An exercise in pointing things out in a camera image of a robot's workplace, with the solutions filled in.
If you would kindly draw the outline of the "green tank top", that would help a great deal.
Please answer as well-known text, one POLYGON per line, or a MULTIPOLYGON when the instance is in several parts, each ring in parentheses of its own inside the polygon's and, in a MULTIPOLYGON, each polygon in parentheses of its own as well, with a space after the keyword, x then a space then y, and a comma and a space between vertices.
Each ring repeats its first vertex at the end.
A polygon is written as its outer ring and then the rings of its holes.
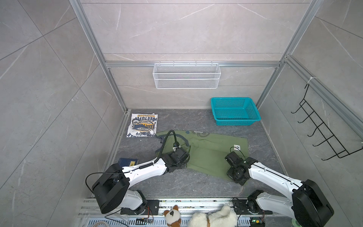
POLYGON ((188 169, 227 181, 231 181, 227 176, 230 165, 225 157, 231 151, 241 158, 249 155, 247 138, 192 130, 176 131, 176 138, 181 148, 190 154, 188 169))

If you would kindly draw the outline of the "white navy-trimmed tank top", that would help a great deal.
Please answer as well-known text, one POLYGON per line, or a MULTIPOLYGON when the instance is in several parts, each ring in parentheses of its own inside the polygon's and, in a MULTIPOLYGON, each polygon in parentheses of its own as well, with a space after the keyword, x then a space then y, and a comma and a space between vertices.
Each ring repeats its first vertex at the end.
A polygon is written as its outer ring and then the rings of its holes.
POLYGON ((157 114, 133 113, 128 126, 127 138, 155 137, 157 133, 157 114))

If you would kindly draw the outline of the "teal plastic basket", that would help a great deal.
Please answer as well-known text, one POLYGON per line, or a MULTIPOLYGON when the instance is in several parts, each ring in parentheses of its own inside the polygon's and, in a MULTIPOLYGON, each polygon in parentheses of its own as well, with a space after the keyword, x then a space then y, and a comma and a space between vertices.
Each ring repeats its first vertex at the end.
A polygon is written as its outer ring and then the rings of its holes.
POLYGON ((250 126, 261 120, 255 103, 249 97, 213 97, 210 101, 218 126, 250 126))

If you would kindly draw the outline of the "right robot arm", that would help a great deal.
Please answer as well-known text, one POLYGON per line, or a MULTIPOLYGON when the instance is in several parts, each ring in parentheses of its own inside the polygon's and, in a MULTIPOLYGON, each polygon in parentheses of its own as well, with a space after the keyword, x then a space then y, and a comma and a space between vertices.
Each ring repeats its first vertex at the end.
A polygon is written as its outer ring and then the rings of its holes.
POLYGON ((260 181, 280 192, 281 196, 256 190, 244 204, 235 198, 233 205, 237 214, 275 212, 292 218, 301 227, 323 227, 333 217, 332 206, 314 181, 290 178, 256 159, 240 157, 240 153, 236 146, 230 148, 225 157, 230 165, 227 176, 239 185, 244 185, 249 179, 260 181))

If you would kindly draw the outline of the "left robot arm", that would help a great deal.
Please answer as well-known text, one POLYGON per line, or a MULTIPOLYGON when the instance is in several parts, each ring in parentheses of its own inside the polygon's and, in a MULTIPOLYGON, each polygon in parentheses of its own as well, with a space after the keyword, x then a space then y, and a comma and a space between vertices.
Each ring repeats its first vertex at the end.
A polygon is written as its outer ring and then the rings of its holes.
POLYGON ((147 208, 148 201, 140 190, 132 191, 130 187, 182 169, 189 160, 190 154, 180 146, 175 131, 170 130, 155 159, 135 166, 113 164, 105 172, 100 172, 101 176, 88 189, 95 196, 102 214, 120 207, 120 213, 139 215, 147 208))

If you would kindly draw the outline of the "white fluffy plush toy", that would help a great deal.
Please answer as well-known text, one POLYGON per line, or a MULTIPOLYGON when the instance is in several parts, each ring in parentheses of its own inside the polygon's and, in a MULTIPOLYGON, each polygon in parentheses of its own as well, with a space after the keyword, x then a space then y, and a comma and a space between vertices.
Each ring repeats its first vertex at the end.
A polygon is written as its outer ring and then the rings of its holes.
POLYGON ((236 227, 238 217, 235 211, 225 205, 215 213, 194 213, 188 222, 188 227, 236 227))

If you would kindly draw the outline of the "small green black device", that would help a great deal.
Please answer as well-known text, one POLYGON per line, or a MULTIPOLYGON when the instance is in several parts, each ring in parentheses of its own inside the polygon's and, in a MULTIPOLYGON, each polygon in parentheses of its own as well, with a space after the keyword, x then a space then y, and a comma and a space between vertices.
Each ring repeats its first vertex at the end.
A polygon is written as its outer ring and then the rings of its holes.
POLYGON ((265 227, 265 222, 260 218, 251 218, 250 227, 265 227))

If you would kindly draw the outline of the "blue book yellow label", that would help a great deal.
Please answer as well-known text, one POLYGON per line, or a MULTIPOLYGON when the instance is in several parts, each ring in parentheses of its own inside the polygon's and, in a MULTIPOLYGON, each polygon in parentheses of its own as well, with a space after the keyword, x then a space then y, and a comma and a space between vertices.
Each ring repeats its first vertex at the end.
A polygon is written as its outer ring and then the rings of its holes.
POLYGON ((124 166, 135 166, 139 162, 138 159, 120 158, 118 164, 120 167, 124 166))

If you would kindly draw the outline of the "brown white plush toy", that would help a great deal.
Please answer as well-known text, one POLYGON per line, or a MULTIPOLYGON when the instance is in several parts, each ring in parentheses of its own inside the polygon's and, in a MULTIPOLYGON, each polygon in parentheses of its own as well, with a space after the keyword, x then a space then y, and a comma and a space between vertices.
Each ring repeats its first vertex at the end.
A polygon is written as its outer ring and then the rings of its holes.
POLYGON ((164 211, 164 217, 168 227, 181 226, 181 214, 177 205, 173 206, 171 210, 164 211))

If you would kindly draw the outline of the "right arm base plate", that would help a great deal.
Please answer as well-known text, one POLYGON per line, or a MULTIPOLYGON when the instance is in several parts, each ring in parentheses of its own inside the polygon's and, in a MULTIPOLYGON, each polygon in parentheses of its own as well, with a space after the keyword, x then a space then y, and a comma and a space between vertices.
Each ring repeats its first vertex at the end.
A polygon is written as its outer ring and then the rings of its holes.
POLYGON ((248 199, 232 199, 233 209, 237 215, 272 215, 272 211, 262 210, 257 202, 248 199))

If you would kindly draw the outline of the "aluminium frame rail front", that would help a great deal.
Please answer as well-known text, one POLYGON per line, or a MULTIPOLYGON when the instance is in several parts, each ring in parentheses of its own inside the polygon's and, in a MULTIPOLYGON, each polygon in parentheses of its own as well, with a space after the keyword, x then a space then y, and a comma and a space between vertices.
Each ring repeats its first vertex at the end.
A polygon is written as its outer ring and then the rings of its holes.
MULTIPOLYGON (((293 201, 280 196, 270 195, 268 193, 261 193, 257 197, 249 196, 248 199, 257 202, 259 207, 264 211, 272 211, 272 215, 282 215, 297 219, 299 215, 305 214, 305 209, 299 204, 293 204, 293 201)), ((160 200, 159 212, 156 216, 161 216, 164 211, 171 209, 173 206, 178 205, 179 212, 184 216, 190 216, 195 212, 215 212, 222 209, 227 205, 233 209, 232 198, 157 198, 157 199, 143 199, 140 195, 129 196, 127 195, 121 204, 109 212, 116 215, 129 215, 132 217, 142 216, 136 215, 135 210, 146 200, 160 200)), ((246 217, 253 217, 259 215, 242 215, 246 217)))

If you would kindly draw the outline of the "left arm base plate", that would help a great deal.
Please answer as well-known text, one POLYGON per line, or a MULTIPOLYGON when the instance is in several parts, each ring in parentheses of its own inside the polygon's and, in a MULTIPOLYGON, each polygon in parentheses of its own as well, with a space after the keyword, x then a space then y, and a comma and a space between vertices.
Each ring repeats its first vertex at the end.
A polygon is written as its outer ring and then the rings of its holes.
POLYGON ((157 215, 160 200, 146 200, 136 210, 136 215, 157 215))

